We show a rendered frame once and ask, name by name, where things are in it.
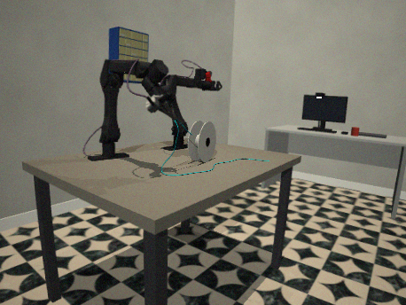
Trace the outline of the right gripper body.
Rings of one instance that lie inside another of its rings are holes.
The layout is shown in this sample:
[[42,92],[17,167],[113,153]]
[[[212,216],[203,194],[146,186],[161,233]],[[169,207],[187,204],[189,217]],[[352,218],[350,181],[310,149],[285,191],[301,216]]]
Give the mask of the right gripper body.
[[[159,100],[160,102],[160,107],[163,106],[164,103],[166,102],[172,102],[176,99],[176,96],[174,92],[167,92],[165,93],[164,90],[161,88],[161,86],[154,86],[153,90],[148,90],[148,94],[150,96],[150,99],[155,103],[155,98]],[[165,101],[166,100],[166,101]],[[164,101],[164,102],[163,102]],[[163,102],[163,103],[162,103]],[[146,108],[150,107],[152,104],[147,100],[146,101]],[[160,108],[159,107],[159,108]],[[158,109],[159,109],[158,108]]]

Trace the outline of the grey cable reel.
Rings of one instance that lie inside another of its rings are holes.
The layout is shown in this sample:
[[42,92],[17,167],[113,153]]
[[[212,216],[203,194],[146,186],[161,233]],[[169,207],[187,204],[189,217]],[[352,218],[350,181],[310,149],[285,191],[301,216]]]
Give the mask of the grey cable reel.
[[[191,133],[191,134],[190,134]],[[211,121],[196,121],[188,136],[188,152],[192,160],[208,162],[215,151],[216,132]]]

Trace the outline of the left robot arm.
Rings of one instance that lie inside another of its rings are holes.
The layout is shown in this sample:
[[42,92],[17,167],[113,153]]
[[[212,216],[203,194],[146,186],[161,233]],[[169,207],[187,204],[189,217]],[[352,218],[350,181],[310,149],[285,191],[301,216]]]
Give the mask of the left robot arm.
[[[169,79],[170,77],[170,82],[168,82],[167,85],[167,79]],[[169,75],[168,77],[166,77],[163,82],[164,84],[161,84],[161,88],[164,90],[165,93],[167,92],[174,92],[174,94],[176,95],[176,86],[180,85],[180,86],[192,86],[193,88],[199,88],[199,89],[205,89],[207,86],[207,83],[205,81],[202,81],[201,79],[206,79],[206,69],[195,69],[195,76],[194,78],[186,78],[186,77],[180,77],[177,76],[176,74],[172,74]],[[173,151],[175,149],[175,145],[176,145],[176,149],[175,150],[179,150],[179,149],[184,149],[184,148],[188,148],[188,145],[184,145],[183,144],[183,137],[186,136],[186,133],[188,132],[188,126],[187,123],[184,121],[183,116],[181,115],[181,112],[179,110],[178,104],[176,102],[176,99],[174,101],[172,101],[174,104],[174,109],[175,109],[175,114],[176,114],[176,118],[178,119],[178,121],[175,122],[174,128],[173,128],[173,132],[172,135],[174,136],[174,144],[173,146],[167,146],[167,147],[163,147],[163,149],[165,150],[169,150],[169,151]],[[182,125],[180,124],[180,122],[182,123]],[[178,125],[178,128],[176,126],[176,123]],[[179,133],[178,133],[178,129],[179,129]],[[187,129],[187,130],[186,130]],[[174,135],[176,134],[176,135]],[[177,137],[178,134],[178,137]],[[177,140],[176,140],[177,138]],[[185,147],[187,146],[187,147]],[[169,148],[169,149],[166,149]],[[173,148],[173,149],[171,149]]]

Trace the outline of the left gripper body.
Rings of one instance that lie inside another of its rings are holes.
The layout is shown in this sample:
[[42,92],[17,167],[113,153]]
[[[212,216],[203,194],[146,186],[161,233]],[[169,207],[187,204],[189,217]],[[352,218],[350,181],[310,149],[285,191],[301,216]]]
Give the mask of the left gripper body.
[[218,91],[219,90],[219,84],[216,84],[216,86],[215,86],[215,81],[211,80],[210,72],[206,72],[205,82],[207,83],[207,86],[206,86],[205,90],[213,90],[213,91]]

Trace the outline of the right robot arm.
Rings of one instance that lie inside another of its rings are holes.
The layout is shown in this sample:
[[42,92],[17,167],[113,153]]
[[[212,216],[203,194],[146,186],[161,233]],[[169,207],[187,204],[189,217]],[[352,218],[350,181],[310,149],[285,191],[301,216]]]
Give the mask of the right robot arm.
[[[105,116],[103,127],[101,127],[101,132],[104,132],[101,133],[99,139],[99,143],[102,143],[103,153],[102,155],[88,156],[91,161],[129,157],[129,154],[124,152],[115,153],[115,142],[118,142],[121,136],[117,122],[117,98],[119,88],[123,84],[123,76],[129,74],[134,63],[135,60],[114,61],[110,59],[106,59],[104,62],[100,75],[100,84],[105,95]],[[131,74],[135,75],[136,78],[143,79],[141,84],[148,93],[148,90],[153,90],[153,87],[158,86],[159,82],[168,74],[168,67],[162,60],[155,59],[152,63],[138,61]]]

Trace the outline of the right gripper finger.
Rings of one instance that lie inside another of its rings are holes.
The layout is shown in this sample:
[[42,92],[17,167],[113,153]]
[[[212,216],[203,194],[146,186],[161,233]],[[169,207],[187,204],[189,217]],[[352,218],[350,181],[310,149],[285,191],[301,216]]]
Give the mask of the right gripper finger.
[[164,106],[161,106],[158,110],[168,115],[171,119],[175,120]]
[[[167,109],[167,111],[171,114],[171,116],[172,116],[175,120],[177,120],[173,102],[171,102],[171,101],[170,101],[170,102],[166,102],[166,103],[163,104],[163,106]],[[170,107],[171,110],[169,110],[169,107]],[[171,113],[171,112],[172,112],[172,113]]]

